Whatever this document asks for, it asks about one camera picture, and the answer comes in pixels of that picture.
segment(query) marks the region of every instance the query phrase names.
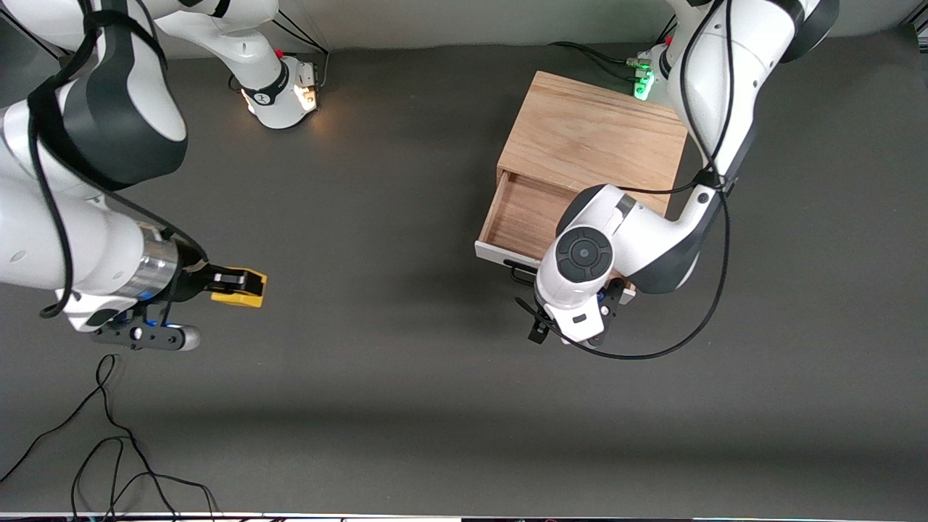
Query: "robotic arm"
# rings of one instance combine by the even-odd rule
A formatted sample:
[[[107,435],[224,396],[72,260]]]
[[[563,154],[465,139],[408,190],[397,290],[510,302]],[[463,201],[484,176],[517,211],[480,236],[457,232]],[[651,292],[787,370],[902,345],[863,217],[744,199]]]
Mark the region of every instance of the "robotic arm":
[[[757,91],[778,62],[815,46],[838,13],[837,0],[668,1],[677,34],[642,58],[659,57],[651,92],[677,111],[705,167],[677,221],[613,186],[576,196],[535,278],[538,304],[576,343],[601,342],[598,294],[612,269],[645,294],[686,282],[753,137]]]
[[[72,64],[0,110],[0,282],[55,290],[44,316],[63,311],[100,342],[192,349],[199,333],[167,322],[170,303],[202,291],[260,300],[264,278],[210,265],[183,232],[113,193],[176,170],[187,130],[145,7],[86,0],[82,10],[89,29]],[[94,47],[96,65],[71,80]],[[158,226],[109,209],[104,195]],[[164,307],[157,318],[152,305]]]
[[[56,46],[74,49],[84,38],[74,0],[4,4],[23,25]],[[140,5],[163,31],[222,60],[242,85],[248,110],[264,126],[287,128],[316,109],[313,64],[279,57],[255,29],[274,18],[277,0],[140,0]]]

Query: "cable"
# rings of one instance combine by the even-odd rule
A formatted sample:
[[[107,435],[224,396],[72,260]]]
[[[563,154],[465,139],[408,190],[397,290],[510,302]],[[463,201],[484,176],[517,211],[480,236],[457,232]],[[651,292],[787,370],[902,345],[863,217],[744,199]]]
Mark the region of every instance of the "cable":
[[[60,314],[68,301],[71,300],[71,291],[74,286],[74,260],[71,252],[71,242],[68,240],[68,231],[64,227],[64,219],[61,217],[61,211],[55,202],[55,196],[48,185],[48,178],[45,176],[45,169],[42,167],[42,158],[39,157],[39,129],[35,120],[30,116],[28,123],[27,135],[29,139],[29,156],[32,159],[35,178],[39,182],[39,189],[42,191],[42,199],[45,201],[45,207],[48,213],[52,215],[52,223],[55,225],[55,232],[58,234],[58,245],[61,248],[61,257],[64,265],[64,284],[61,290],[61,297],[54,305],[49,305],[39,311],[39,317],[42,319],[51,319]]]
[[[89,3],[82,0],[81,9],[86,16],[86,14],[90,12]],[[58,73],[45,80],[42,85],[33,90],[30,94],[30,98],[39,91],[54,91],[55,89],[65,85],[71,79],[71,77],[77,73],[90,59],[91,55],[93,54],[93,49],[96,46],[96,40],[96,30],[88,30],[84,34],[84,39],[72,57],[71,61]],[[45,206],[47,207],[49,214],[52,216],[52,221],[58,234],[58,243],[61,248],[61,255],[64,265],[64,284],[61,297],[54,305],[45,307],[39,312],[39,316],[43,319],[50,319],[59,315],[68,304],[68,301],[71,299],[72,288],[74,284],[73,252],[71,251],[71,244],[68,240],[68,234],[64,227],[64,221],[61,216],[61,212],[55,202],[54,195],[51,191],[47,176],[45,175],[45,170],[41,163],[41,156],[39,155],[38,150],[38,143],[40,139],[39,126],[35,121],[35,113],[32,110],[30,110],[28,123],[28,139],[30,158],[32,160],[32,164],[34,165],[36,179],[39,182],[39,187],[42,191],[43,199],[45,200]],[[65,162],[59,158],[52,148],[46,147],[46,150],[55,156],[55,158],[61,164],[69,165],[68,162]],[[102,187],[95,180],[91,179],[85,173],[83,173],[79,168],[70,167],[68,170],[88,186],[93,187],[114,201],[119,202],[125,207],[135,211],[137,214],[144,216],[149,221],[160,225],[164,229],[163,236],[165,239],[170,239],[170,237],[173,235],[178,236],[182,241],[187,243],[204,262],[208,262],[206,251],[202,248],[202,246],[200,246],[199,243],[197,243],[192,237],[186,234],[182,229],[176,227],[163,217],[154,214],[141,205],[132,202],[119,194],[116,194],[110,189]]]
[[[722,2],[726,2],[726,1],[728,1],[728,3],[726,4],[726,47],[727,47],[727,52],[728,52],[728,107],[727,107],[726,114],[725,114],[725,120],[722,124],[722,130],[721,130],[721,133],[719,134],[719,139],[715,144],[715,148],[711,154],[707,154],[707,161],[709,163],[709,166],[710,168],[712,168],[712,171],[713,173],[715,173],[716,176],[718,176],[718,168],[715,164],[715,157],[717,156],[718,151],[721,147],[722,140],[724,139],[725,134],[728,131],[728,124],[730,123],[731,113],[732,113],[733,106],[734,106],[734,88],[735,88],[734,58],[732,56],[733,45],[732,45],[732,37],[731,37],[731,4],[734,0],[715,0],[713,2],[712,6],[709,9],[709,12],[700,21],[699,26],[697,27],[696,31],[693,33],[692,39],[687,44],[687,48],[684,50],[683,57],[680,61],[680,67],[681,67],[680,69],[680,90],[681,90],[681,97],[683,101],[684,112],[686,113],[687,119],[692,122],[692,131],[693,131],[694,138],[696,139],[703,153],[706,153],[708,151],[708,148],[705,146],[705,142],[702,139],[702,136],[699,134],[699,131],[696,127],[696,123],[693,120],[691,111],[690,111],[689,98],[686,93],[686,81],[685,81],[686,64],[687,64],[687,59],[690,56],[690,51],[695,45],[696,40],[702,34],[702,30],[705,28],[705,25],[708,23],[708,20],[712,18],[712,16],[715,14],[718,8],[721,6]],[[685,189],[691,189],[698,184],[699,183],[694,178],[687,185],[684,185],[683,187],[679,187],[676,189],[670,189],[670,190],[645,190],[645,189],[634,189],[634,188],[628,188],[628,187],[619,187],[619,189],[626,190],[626,191],[634,191],[634,192],[660,194],[660,193],[680,192]],[[607,359],[621,359],[621,360],[657,359],[659,357],[663,357],[665,355],[671,354],[679,350],[681,347],[685,346],[689,341],[695,338],[706,327],[706,325],[709,324],[709,321],[712,319],[713,315],[715,314],[715,309],[718,307],[718,303],[722,298],[722,293],[725,290],[725,279],[726,279],[726,276],[728,275],[728,255],[729,255],[730,244],[731,244],[731,216],[728,212],[728,196],[725,192],[726,190],[725,185],[723,183],[720,183],[718,187],[713,187],[713,189],[715,189],[715,192],[717,193],[719,200],[721,201],[722,211],[725,216],[725,243],[724,243],[723,252],[722,252],[721,273],[719,274],[718,285],[715,288],[715,296],[713,297],[712,304],[709,306],[709,309],[706,312],[705,316],[702,318],[702,321],[699,323],[699,325],[696,326],[695,329],[692,330],[692,332],[690,332],[686,337],[684,337],[680,342],[676,343],[675,345],[670,346],[661,351],[657,351],[657,352],[653,352],[653,353],[645,354],[645,355],[639,355],[639,356],[600,352],[590,347],[583,346],[580,343],[575,342],[573,339],[566,337],[561,332],[561,330],[558,329],[558,326],[557,324],[555,324],[554,321],[544,317],[541,313],[535,311],[532,307],[530,307],[527,303],[525,303],[525,301],[522,300],[521,298],[516,297],[516,303],[520,307],[525,309],[527,312],[532,314],[532,316],[534,316],[535,319],[539,323],[544,324],[546,327],[548,327],[551,331],[553,331],[556,335],[558,335],[561,339],[563,339],[567,343],[573,346],[576,346],[584,350],[587,353],[590,353],[590,354],[593,354],[599,357],[604,357]]]
[[[571,49],[577,49],[578,51],[580,51],[580,52],[582,52],[582,53],[584,53],[584,54],[587,54],[587,53],[588,53],[588,54],[593,55],[593,56],[595,56],[596,58],[601,59],[601,60],[603,60],[603,61],[608,61],[609,63],[614,63],[614,64],[616,64],[616,65],[625,65],[625,60],[623,60],[623,59],[613,58],[613,57],[611,57],[611,56],[609,56],[609,55],[607,55],[607,54],[605,54],[605,53],[603,53],[603,52],[600,52],[600,51],[594,49],[593,47],[584,46],[583,44],[577,44],[576,42],[558,41],[558,42],[551,42],[551,43],[548,44],[548,45],[549,45],[549,46],[558,46],[558,47],[569,47],[569,48],[571,48]]]
[[[326,53],[326,61],[322,66],[322,81],[319,82],[318,87],[320,89],[326,86],[326,81],[329,79],[329,58],[331,58],[331,56],[332,55],[330,53]]]
[[[719,6],[721,6],[722,2],[724,1],[725,0],[715,0],[712,6],[709,7],[709,12],[706,13],[705,17],[703,17],[702,20],[700,20],[699,25],[696,27],[696,31],[693,32],[692,38],[690,39],[690,42],[687,44],[687,48],[684,49],[683,51],[683,57],[680,58],[680,98],[683,103],[683,111],[686,114],[687,120],[692,122],[693,138],[696,140],[696,143],[699,145],[700,149],[702,150],[702,153],[706,154],[709,166],[710,168],[712,168],[712,172],[715,173],[716,176],[718,176],[718,168],[716,168],[716,165],[715,165],[715,156],[709,153],[709,148],[706,146],[705,140],[702,139],[702,135],[700,134],[698,125],[696,124],[696,121],[692,117],[692,109],[690,108],[690,97],[687,95],[686,73],[687,73],[687,65],[689,64],[689,60],[690,60],[690,52],[695,47],[696,41],[699,40],[699,37],[702,35],[702,30],[705,29],[706,24],[709,23],[709,19],[712,18],[712,16],[718,10]],[[731,117],[731,114],[726,115],[726,119],[730,117]]]
[[[210,489],[207,488],[205,485],[200,484],[199,482],[193,482],[191,480],[185,480],[183,478],[178,478],[176,476],[169,476],[165,474],[156,473],[154,470],[151,469],[151,465],[148,463],[148,458],[146,457],[145,453],[139,447],[138,439],[135,438],[135,434],[132,432],[132,430],[116,422],[115,418],[113,417],[112,409],[110,407],[110,397],[107,395],[107,388],[106,388],[106,383],[112,376],[113,370],[116,367],[116,358],[117,356],[115,354],[108,354],[100,360],[100,362],[97,364],[97,372],[95,375],[96,381],[97,381],[97,387],[95,387],[93,391],[87,394],[84,400],[81,401],[81,403],[77,406],[77,408],[71,413],[71,415],[68,416],[67,419],[64,420],[64,422],[62,422],[61,424],[55,426],[54,428],[36,437],[35,440],[32,442],[32,444],[29,446],[29,448],[25,451],[25,453],[23,453],[23,455],[19,458],[19,460],[15,464],[13,464],[13,466],[6,472],[5,475],[3,475],[2,478],[0,478],[0,483],[5,482],[9,478],[9,476],[12,475],[13,472],[16,471],[20,465],[22,465],[22,463],[32,453],[32,449],[35,448],[35,446],[39,443],[40,440],[42,440],[47,435],[58,431],[66,424],[70,423],[78,415],[78,413],[80,413],[83,410],[84,405],[86,405],[86,403],[93,396],[99,393],[103,395],[103,409],[107,415],[107,420],[110,422],[110,425],[122,430],[124,435],[104,437],[100,439],[98,443],[94,446],[94,448],[90,450],[90,452],[84,458],[84,461],[81,463],[81,466],[77,471],[77,474],[74,476],[74,480],[71,482],[71,513],[74,516],[74,520],[78,520],[77,502],[76,502],[75,496],[76,496],[78,486],[80,485],[80,482],[81,482],[81,477],[84,474],[84,470],[86,469],[86,466],[90,463],[90,461],[93,459],[93,457],[97,454],[97,452],[100,451],[100,449],[103,448],[103,446],[107,445],[110,442],[117,442],[119,444],[119,453],[117,453],[116,455],[116,462],[113,467],[113,479],[110,485],[110,506],[109,506],[109,509],[107,510],[107,513],[104,515],[103,520],[106,520],[109,514],[112,514],[113,517],[115,517],[116,504],[122,498],[122,496],[124,495],[126,490],[129,488],[129,486],[131,486],[138,478],[142,476],[151,476],[155,484],[155,489],[158,491],[158,495],[161,499],[161,503],[164,504],[164,506],[169,511],[171,511],[172,515],[175,515],[175,516],[178,515],[178,512],[174,509],[174,507],[171,505],[171,503],[168,501],[167,497],[165,496],[164,491],[161,488],[161,482],[159,481],[159,479],[171,480],[179,484],[184,484],[186,486],[191,486],[191,487],[201,489],[203,491],[203,495],[206,497],[207,506],[209,507],[209,510],[210,510],[210,518],[214,520],[214,512],[220,511],[220,510],[216,502],[215,496],[213,495],[213,492],[210,491]],[[135,454],[138,455],[138,458],[144,465],[146,471],[133,476],[122,487],[119,494],[116,494],[116,482],[117,482],[118,475],[119,475],[120,464],[122,462],[122,455],[125,449],[126,440],[129,441],[132,448],[135,450]]]
[[[673,31],[673,30],[677,27],[677,25],[674,23],[674,20],[676,20],[676,19],[677,19],[677,15],[676,15],[676,14],[670,17],[670,20],[667,21],[667,25],[664,25],[664,30],[661,31],[661,34],[658,35],[657,39],[654,40],[654,44],[655,44],[655,45],[660,44],[661,41],[662,41],[664,38],[666,38],[667,35],[670,34],[670,32]]]
[[[100,363],[97,364],[97,374],[99,374],[100,366],[103,364],[103,360],[105,360],[106,358],[112,358],[113,361],[115,362],[116,356],[114,356],[114,355],[107,355],[107,356],[105,356],[105,357],[100,361]],[[103,382],[104,382],[104,383],[107,381],[107,379],[110,378],[110,374],[112,373],[112,369],[113,369],[113,366],[110,366],[110,370],[107,372],[106,375],[104,375],[104,377],[103,377]],[[32,441],[32,444],[29,445],[29,448],[26,449],[26,452],[23,453],[21,457],[19,457],[19,460],[16,461],[16,463],[13,464],[13,466],[10,467],[9,470],[6,471],[6,473],[5,473],[2,477],[0,477],[0,484],[6,482],[6,480],[9,478],[9,476],[10,476],[10,475],[13,475],[13,472],[15,472],[15,471],[17,470],[17,468],[19,468],[19,467],[22,465],[22,463],[25,462],[25,460],[29,457],[29,455],[32,454],[32,449],[35,448],[35,445],[38,444],[40,440],[42,440],[43,438],[45,438],[45,437],[47,437],[47,436],[49,436],[49,435],[55,433],[56,431],[58,431],[59,429],[63,428],[64,426],[68,425],[68,423],[70,423],[71,421],[73,421],[73,420],[74,420],[74,417],[76,417],[77,414],[80,413],[81,410],[84,408],[84,405],[87,403],[87,401],[89,401],[91,398],[93,398],[94,395],[96,395],[97,393],[99,393],[99,391],[100,391],[100,389],[102,389],[102,387],[103,387],[103,386],[102,386],[101,384],[97,384],[97,387],[94,388],[94,390],[91,391],[89,394],[87,394],[86,397],[84,397],[84,400],[82,400],[81,403],[77,405],[77,408],[75,408],[74,411],[71,412],[71,415],[68,415],[68,418],[67,418],[67,419],[65,419],[61,424],[59,424],[59,425],[53,427],[52,429],[50,429],[50,430],[44,432],[43,434],[39,435],[38,437],[36,437],[35,440]]]
[[[280,22],[277,21],[277,20],[271,20],[271,21],[274,23],[274,25],[278,26],[284,33],[289,34],[290,36],[296,38],[297,40],[303,42],[304,44],[307,44],[307,45],[309,45],[309,46],[313,46],[313,47],[319,49],[319,51],[321,51],[322,53],[328,53],[328,51],[326,50],[325,47],[320,46],[319,44],[316,44],[315,41],[311,41],[311,40],[307,40],[306,38],[303,38],[303,37],[300,36],[299,34],[294,33],[293,31],[291,31],[290,29],[288,29],[286,26],[284,26],[282,23],[280,23]]]
[[[718,276],[718,286],[715,287],[715,296],[712,299],[712,304],[709,306],[709,310],[706,312],[705,316],[702,318],[702,321],[700,321],[699,325],[696,326],[696,328],[694,328],[692,332],[690,332],[686,337],[684,337],[680,342],[676,343],[675,345],[670,346],[669,348],[665,348],[661,351],[652,352],[650,354],[644,354],[644,355],[622,355],[622,354],[613,354],[609,352],[600,352],[598,350],[594,350],[593,348],[583,346],[580,343],[577,343],[575,340],[565,336],[563,333],[561,333],[561,330],[558,329],[558,325],[555,324],[554,321],[546,318],[542,314],[535,311],[534,308],[530,307],[528,303],[526,303],[520,297],[516,297],[516,303],[518,303],[519,306],[522,307],[525,311],[532,314],[538,322],[547,326],[549,330],[554,332],[561,339],[595,356],[603,357],[606,359],[647,360],[647,359],[657,359],[659,357],[663,357],[665,355],[669,355],[669,354],[676,352],[677,350],[685,346],[689,341],[692,341],[697,335],[699,335],[700,332],[702,332],[702,329],[704,329],[706,325],[709,324],[709,321],[712,320],[712,316],[715,314],[715,309],[718,307],[718,302],[722,299],[722,293],[725,290],[725,278],[728,275],[728,252],[729,252],[729,247],[730,247],[730,242],[731,242],[731,216],[728,214],[728,200],[727,200],[727,196],[725,195],[725,192],[719,191],[718,197],[720,201],[722,202],[722,211],[725,214],[725,245],[722,251],[722,268]]]
[[[597,60],[596,57],[595,57],[594,55],[588,54],[586,51],[580,51],[580,52],[581,52],[581,54],[583,54],[583,56],[589,58],[590,61],[592,61],[592,62],[593,62],[597,67],[599,67],[603,72],[606,72],[606,73],[609,74],[610,76],[612,76],[612,77],[614,77],[614,78],[618,78],[619,80],[622,80],[622,81],[624,81],[624,82],[628,82],[628,81],[629,81],[627,76],[624,76],[624,75],[622,75],[622,74],[620,74],[620,73],[618,73],[618,72],[615,72],[615,71],[610,70],[608,67],[606,67],[606,65],[605,65],[604,63],[601,63],[599,60]]]
[[[177,291],[177,282],[180,280],[180,273],[183,269],[184,268],[178,263],[177,267],[174,269],[174,274],[171,276],[171,284],[168,286],[167,303],[161,311],[162,328],[168,325],[168,315],[171,313],[171,305],[174,303],[174,301],[171,300],[171,296]]]
[[[46,46],[44,43],[42,43],[42,40],[39,40],[39,38],[38,38],[36,35],[32,34],[28,29],[26,29],[21,23],[19,23],[19,20],[16,20],[15,18],[13,18],[9,13],[6,12],[5,9],[0,9],[0,14],[2,14],[3,17],[4,17],[5,19],[9,20],[10,23],[12,23],[12,24],[15,25],[17,28],[19,28],[19,30],[20,30],[23,34],[25,34],[26,36],[28,36],[32,41],[34,41],[37,45],[39,45],[42,49],[44,49],[45,52],[48,53],[49,56],[51,56],[51,57],[54,58],[54,59],[58,59],[58,58],[59,58],[59,56],[58,56],[57,54],[55,54],[50,48],[48,48],[48,46]],[[62,52],[64,52],[66,55],[68,54],[68,52],[65,51],[64,49],[61,49],[61,50],[62,50]]]
[[[616,187],[619,190],[624,190],[625,192],[640,192],[642,194],[677,194],[679,192],[685,192],[693,187],[699,185],[695,180],[687,183],[682,187],[676,187],[674,189],[663,189],[663,190],[654,190],[654,189],[638,189],[636,187]]]
[[[718,141],[715,143],[715,149],[712,151],[713,159],[718,156],[718,151],[722,148],[722,141],[725,140],[725,134],[728,132],[728,124],[731,122],[731,111],[735,104],[735,59],[732,55],[733,45],[731,41],[731,5],[735,0],[728,0],[725,3],[725,46],[728,53],[728,108],[725,112],[725,121],[722,123],[722,130],[718,135]]]
[[[322,51],[322,52],[324,52],[324,53],[326,53],[326,54],[329,53],[329,50],[328,50],[328,49],[326,49],[325,47],[321,46],[315,39],[313,39],[312,36],[309,35],[309,33],[307,33],[306,31],[304,31],[302,27],[300,27],[299,25],[297,25],[296,22],[293,21],[292,18],[290,18],[289,16],[287,16],[287,13],[283,12],[283,10],[281,10],[281,9],[278,9],[277,12],[280,13],[280,16],[284,17],[284,20],[290,22],[290,25],[292,25],[293,27],[295,27],[297,31],[299,31],[303,36],[305,36],[305,37],[306,37],[306,40],[309,40],[309,42],[311,42],[311,43],[310,43],[311,46],[317,47],[320,51]]]

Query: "wall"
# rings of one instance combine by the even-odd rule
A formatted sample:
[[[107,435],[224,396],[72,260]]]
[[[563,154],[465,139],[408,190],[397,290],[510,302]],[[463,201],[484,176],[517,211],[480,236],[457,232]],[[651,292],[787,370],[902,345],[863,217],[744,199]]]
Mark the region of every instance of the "wall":
[[[6,20],[0,19],[0,108],[29,96],[36,86],[58,71],[58,62]]]
[[[920,1],[842,0],[833,35],[892,27]],[[280,7],[332,49],[646,42],[672,14],[664,0],[280,0]],[[262,32],[275,47],[306,49],[271,24]],[[175,58],[207,56],[168,37],[164,47]]]

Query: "wooden drawer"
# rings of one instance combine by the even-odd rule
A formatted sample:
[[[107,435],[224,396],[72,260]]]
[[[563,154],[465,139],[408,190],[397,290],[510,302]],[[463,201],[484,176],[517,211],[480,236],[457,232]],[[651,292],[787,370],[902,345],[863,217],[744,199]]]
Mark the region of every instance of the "wooden drawer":
[[[538,72],[496,164],[496,195],[475,253],[537,268],[581,190],[669,189],[685,140],[669,107]],[[636,199],[661,215],[669,203],[665,194]]]
[[[477,257],[511,267],[507,261],[538,268],[557,238],[558,221],[579,192],[529,176],[502,171],[496,195],[474,242]],[[621,277],[613,271],[610,279]],[[635,296],[630,284],[621,304]]]

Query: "black strap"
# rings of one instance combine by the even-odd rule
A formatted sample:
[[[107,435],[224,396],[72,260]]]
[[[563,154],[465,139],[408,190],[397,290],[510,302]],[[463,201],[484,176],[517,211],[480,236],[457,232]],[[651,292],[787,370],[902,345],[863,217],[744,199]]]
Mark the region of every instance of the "black strap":
[[[158,40],[149,34],[137,21],[126,16],[125,14],[111,9],[101,11],[92,11],[84,15],[84,41],[81,48],[93,47],[96,40],[97,29],[109,26],[122,26],[138,36],[145,44],[158,55],[161,64],[166,67],[166,59]],[[84,56],[84,61],[89,58],[89,52],[82,53],[81,49],[75,55]],[[81,154],[81,151],[74,145],[68,130],[64,125],[64,116],[61,114],[61,108],[58,106],[57,89],[65,85],[76,72],[76,69],[83,64],[70,64],[69,71],[52,76],[42,82],[26,98],[31,117],[34,119],[35,128],[38,130],[38,137],[45,144],[45,148],[58,160],[59,163],[67,165],[69,168],[83,173],[97,184],[107,190],[119,190],[130,187],[131,185],[113,181],[104,176],[96,167],[94,167]]]
[[[54,83],[46,80],[26,98],[29,113],[35,121],[35,128],[38,130],[39,138],[45,144],[45,149],[59,163],[83,173],[104,189],[119,190],[130,187],[130,185],[108,179],[88,162],[77,146],[74,145],[71,136],[68,135],[68,130],[64,126],[64,117],[61,115],[61,109],[58,106],[56,89]]]
[[[219,0],[219,3],[216,4],[216,9],[213,10],[211,17],[215,19],[220,19],[226,15],[226,11],[229,10],[229,4],[232,0]]]
[[[152,51],[158,55],[161,65],[167,67],[167,58],[164,51],[158,44],[158,39],[148,33],[137,21],[128,15],[112,9],[103,9],[101,11],[92,11],[84,16],[84,33],[90,33],[97,29],[108,27],[110,25],[122,26],[138,36]]]
[[[786,14],[790,15],[790,18],[793,19],[793,28],[796,33],[799,33],[799,26],[806,21],[806,8],[803,7],[802,2],[799,0],[767,0],[772,4],[776,4],[779,8],[786,11]]]
[[[277,99],[277,95],[282,93],[285,88],[289,85],[287,80],[290,78],[290,69],[288,69],[287,64],[283,61],[280,62],[280,74],[277,76],[277,79],[271,85],[261,89],[249,89],[248,87],[242,87],[241,90],[245,91],[245,94],[249,98],[253,99],[258,105],[271,105],[274,103],[274,100]]]
[[[667,49],[661,52],[661,57],[657,60],[657,65],[661,69],[661,75],[665,80],[670,79],[670,62],[667,61]]]

